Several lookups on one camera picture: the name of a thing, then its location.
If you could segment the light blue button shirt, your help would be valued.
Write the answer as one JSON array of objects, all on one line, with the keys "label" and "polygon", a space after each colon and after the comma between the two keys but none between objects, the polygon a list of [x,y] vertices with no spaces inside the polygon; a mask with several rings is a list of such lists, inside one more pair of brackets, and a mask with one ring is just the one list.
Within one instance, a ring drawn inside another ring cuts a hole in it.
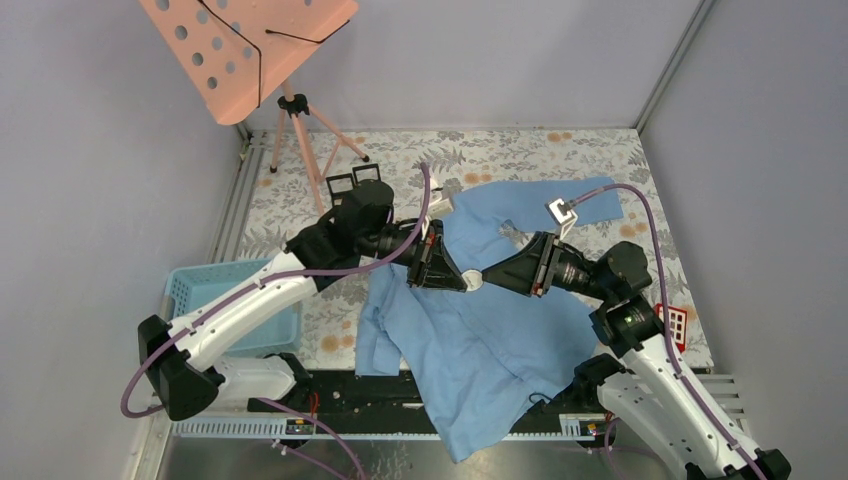
[{"label": "light blue button shirt", "polygon": [[[444,220],[446,249],[460,270],[483,270],[516,252],[503,225],[552,230],[550,201],[609,183],[499,181],[462,191]],[[491,284],[468,293],[412,288],[406,268],[389,264],[368,278],[355,371],[395,376],[406,363],[431,423],[460,462],[501,441],[532,395],[554,396],[572,382],[597,345],[589,315],[564,290],[527,297]]]}]

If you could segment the black four-compartment brooch tray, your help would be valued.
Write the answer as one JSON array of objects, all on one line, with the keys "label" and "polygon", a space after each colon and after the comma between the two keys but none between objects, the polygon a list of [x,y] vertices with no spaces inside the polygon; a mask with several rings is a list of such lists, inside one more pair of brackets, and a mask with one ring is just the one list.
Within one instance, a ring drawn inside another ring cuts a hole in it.
[{"label": "black four-compartment brooch tray", "polygon": [[325,179],[331,201],[337,203],[343,195],[366,181],[377,181],[381,179],[379,165],[377,163],[366,163],[355,166],[349,173],[331,175]]}]

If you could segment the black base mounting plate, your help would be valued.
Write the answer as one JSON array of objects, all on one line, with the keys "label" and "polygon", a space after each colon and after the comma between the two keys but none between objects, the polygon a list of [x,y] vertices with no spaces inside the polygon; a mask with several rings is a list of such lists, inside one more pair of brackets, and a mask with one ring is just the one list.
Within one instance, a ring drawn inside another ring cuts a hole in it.
[{"label": "black base mounting plate", "polygon": [[[428,435],[436,432],[425,412],[412,374],[360,377],[351,370],[307,370],[278,401],[312,416],[339,434]],[[512,437],[565,436],[593,440],[602,436],[614,414],[590,404],[572,387],[548,400],[530,396],[531,407],[516,422]]]}]

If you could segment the pink perforated music stand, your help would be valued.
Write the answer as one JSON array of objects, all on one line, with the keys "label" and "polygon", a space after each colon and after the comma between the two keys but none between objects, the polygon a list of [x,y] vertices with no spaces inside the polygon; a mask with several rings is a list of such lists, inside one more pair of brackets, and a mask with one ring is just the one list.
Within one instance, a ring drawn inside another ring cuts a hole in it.
[{"label": "pink perforated music stand", "polygon": [[317,164],[305,119],[315,118],[363,161],[369,156],[296,92],[290,77],[359,10],[355,0],[198,1],[141,0],[149,16],[214,120],[236,125],[276,91],[279,120],[294,127],[300,156],[320,214],[320,182],[329,169]]}]

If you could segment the light blue plastic basket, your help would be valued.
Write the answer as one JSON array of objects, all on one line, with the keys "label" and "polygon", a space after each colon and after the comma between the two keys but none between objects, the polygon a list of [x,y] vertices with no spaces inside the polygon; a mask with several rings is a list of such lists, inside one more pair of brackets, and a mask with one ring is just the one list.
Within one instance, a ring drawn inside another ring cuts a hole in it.
[{"label": "light blue plastic basket", "polygon": [[[171,318],[212,302],[251,275],[258,273],[270,258],[184,267],[173,270],[165,294],[173,304]],[[232,357],[265,357],[295,353],[301,347],[302,312],[299,304],[278,312],[235,342],[226,352]]]}]

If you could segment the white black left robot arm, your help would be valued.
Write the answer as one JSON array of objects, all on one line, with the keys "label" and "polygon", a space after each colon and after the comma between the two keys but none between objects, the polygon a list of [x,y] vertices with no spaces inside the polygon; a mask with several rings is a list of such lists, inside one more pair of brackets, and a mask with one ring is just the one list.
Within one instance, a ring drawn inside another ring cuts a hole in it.
[{"label": "white black left robot arm", "polygon": [[139,370],[124,391],[121,409],[137,412],[129,395],[148,379],[164,411],[182,421],[218,400],[267,398],[296,411],[310,385],[283,356],[233,359],[225,353],[279,312],[337,280],[389,263],[407,267],[415,287],[463,292],[467,285],[444,246],[442,219],[453,211],[441,187],[425,183],[418,217],[396,221],[394,192],[380,180],[363,180],[333,196],[332,207],[302,229],[284,250],[247,279],[209,303],[171,321],[158,315],[137,327]]}]

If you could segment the red white grid block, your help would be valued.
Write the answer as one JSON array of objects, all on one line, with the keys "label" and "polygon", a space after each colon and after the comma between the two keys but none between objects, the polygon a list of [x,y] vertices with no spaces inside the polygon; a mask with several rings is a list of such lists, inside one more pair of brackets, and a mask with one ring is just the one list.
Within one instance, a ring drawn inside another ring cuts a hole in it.
[{"label": "red white grid block", "polygon": [[655,305],[656,314],[664,319],[665,311],[668,311],[670,322],[669,331],[674,345],[680,352],[684,352],[687,346],[688,311],[674,306],[666,307],[662,303]]}]

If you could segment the floral patterned table mat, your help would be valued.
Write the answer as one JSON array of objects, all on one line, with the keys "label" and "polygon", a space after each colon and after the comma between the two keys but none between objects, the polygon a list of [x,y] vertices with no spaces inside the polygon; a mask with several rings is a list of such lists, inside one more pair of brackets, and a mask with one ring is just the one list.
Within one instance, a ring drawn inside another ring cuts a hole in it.
[{"label": "floral patterned table mat", "polygon": [[[648,255],[660,253],[652,271],[663,271],[666,288],[651,287],[648,298],[667,297],[687,314],[686,363],[711,373],[715,363],[695,309],[663,209],[653,168],[638,134],[628,129],[492,130],[355,132],[354,148],[337,148],[330,133],[311,137],[319,156],[334,156],[332,174],[348,172],[367,153],[382,179],[396,194],[402,218],[420,208],[426,163],[449,195],[493,181],[570,180],[607,176],[620,184],[623,215],[618,220],[583,226],[569,242],[589,257],[600,255],[620,240],[640,244]],[[317,218],[318,201],[328,191],[313,192],[292,135],[280,150],[269,131],[254,135],[237,176],[227,220],[216,243],[218,262],[274,256],[284,243]]]}]

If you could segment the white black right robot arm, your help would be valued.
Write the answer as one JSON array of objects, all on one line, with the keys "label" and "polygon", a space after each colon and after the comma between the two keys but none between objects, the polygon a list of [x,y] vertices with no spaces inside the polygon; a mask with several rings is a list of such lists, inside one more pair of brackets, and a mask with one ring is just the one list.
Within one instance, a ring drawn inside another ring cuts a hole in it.
[{"label": "white black right robot arm", "polygon": [[609,347],[575,368],[573,396],[629,426],[679,479],[786,479],[788,459],[764,450],[707,391],[669,342],[642,291],[652,278],[643,249],[615,244],[597,260],[538,232],[517,254],[486,268],[486,283],[527,296],[552,287],[600,301],[592,327]]}]

